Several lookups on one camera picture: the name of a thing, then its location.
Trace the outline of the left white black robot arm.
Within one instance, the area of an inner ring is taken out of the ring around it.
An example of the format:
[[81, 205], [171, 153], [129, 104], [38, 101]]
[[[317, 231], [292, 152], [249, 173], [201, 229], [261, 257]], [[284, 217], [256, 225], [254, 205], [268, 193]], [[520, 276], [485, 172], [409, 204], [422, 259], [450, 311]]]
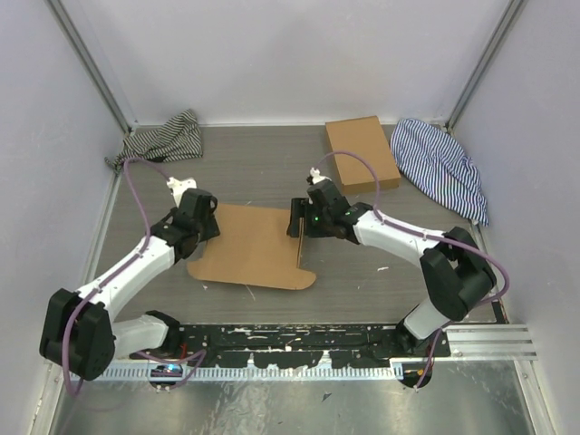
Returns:
[[116, 317], [156, 276], [218, 236], [217, 207], [216, 198], [204, 197], [172, 208], [112, 269], [76, 291], [56, 291], [47, 306], [41, 356], [85, 381], [133, 353], [152, 350], [164, 360], [176, 357], [183, 342], [179, 321], [158, 310], [130, 321]]

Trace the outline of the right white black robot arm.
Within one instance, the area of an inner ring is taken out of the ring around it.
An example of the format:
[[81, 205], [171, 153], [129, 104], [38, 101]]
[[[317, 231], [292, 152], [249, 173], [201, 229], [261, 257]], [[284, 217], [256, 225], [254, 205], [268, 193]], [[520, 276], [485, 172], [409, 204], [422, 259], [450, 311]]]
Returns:
[[430, 348], [431, 336], [442, 326], [463, 320], [497, 283], [467, 230], [454, 227], [447, 233], [422, 231], [362, 202], [351, 205], [343, 198], [319, 207], [311, 199], [294, 198], [286, 234], [335, 237], [378, 248], [418, 267], [426, 285], [426, 299], [395, 328], [398, 347], [412, 358]]

